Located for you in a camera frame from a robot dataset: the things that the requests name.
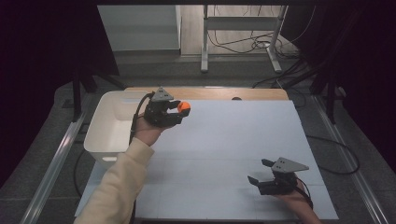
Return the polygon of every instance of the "dark curtain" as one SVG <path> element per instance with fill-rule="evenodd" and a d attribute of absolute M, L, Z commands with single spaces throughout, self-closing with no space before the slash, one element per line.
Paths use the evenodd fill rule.
<path fill-rule="evenodd" d="M 97 7 L 80 1 L 0 3 L 1 186 L 74 72 L 118 75 Z"/>
<path fill-rule="evenodd" d="M 393 1 L 370 1 L 335 66 L 345 109 L 396 172 L 395 11 Z"/>

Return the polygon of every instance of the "metal leg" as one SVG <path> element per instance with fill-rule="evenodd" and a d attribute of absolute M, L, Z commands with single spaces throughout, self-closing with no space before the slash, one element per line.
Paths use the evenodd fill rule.
<path fill-rule="evenodd" d="M 271 43 L 266 45 L 268 57 L 271 60 L 271 64 L 274 67 L 276 73 L 281 73 L 282 68 L 280 67 L 279 61 L 277 60 L 276 53 L 275 53 L 275 45 L 277 41 L 277 37 L 279 36 L 280 27 L 282 26 L 283 19 L 285 18 L 286 7 L 282 6 L 280 8 L 279 15 L 277 16 L 276 28 L 273 33 L 273 37 L 271 38 Z"/>
<path fill-rule="evenodd" d="M 201 72 L 207 73 L 207 5 L 204 5 L 204 41 L 202 44 Z"/>

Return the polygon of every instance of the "white plastic container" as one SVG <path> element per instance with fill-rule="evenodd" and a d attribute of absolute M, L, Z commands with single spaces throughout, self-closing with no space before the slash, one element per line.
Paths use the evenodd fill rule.
<path fill-rule="evenodd" d="M 110 91 L 104 94 L 93 114 L 84 148 L 104 167 L 117 160 L 129 146 L 132 118 L 146 91 Z M 144 112 L 148 100 L 142 104 Z"/>

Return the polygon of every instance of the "beige sleeve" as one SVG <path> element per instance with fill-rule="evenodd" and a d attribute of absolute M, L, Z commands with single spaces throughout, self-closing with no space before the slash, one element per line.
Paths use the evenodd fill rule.
<path fill-rule="evenodd" d="M 129 223 L 154 150 L 134 138 L 103 176 L 75 223 Z"/>

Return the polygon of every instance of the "table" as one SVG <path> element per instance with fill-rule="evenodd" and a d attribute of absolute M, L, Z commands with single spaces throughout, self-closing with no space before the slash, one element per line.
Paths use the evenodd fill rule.
<path fill-rule="evenodd" d="M 127 91 L 156 89 L 128 88 Z M 163 133 L 153 146 L 158 150 L 151 158 L 145 187 L 137 198 L 136 217 L 155 220 L 294 220 L 296 217 L 285 204 L 271 196 L 261 196 L 257 188 L 248 183 L 247 175 L 258 177 L 260 181 L 272 178 L 271 170 L 261 165 L 265 155 L 265 159 L 272 161 L 276 157 L 289 157 L 309 165 L 310 170 L 301 172 L 299 177 L 310 188 L 318 216 L 337 219 L 294 105 L 283 90 L 165 89 L 176 99 L 189 100 L 191 114 L 182 124 Z M 243 101 L 230 101 L 234 97 Z M 242 140 L 234 141 L 236 135 Z M 288 142 L 285 138 L 290 139 L 290 143 L 285 145 Z M 262 143 L 272 150 L 263 150 Z M 177 145 L 188 147 L 179 150 Z M 105 171 L 95 164 L 77 214 Z"/>

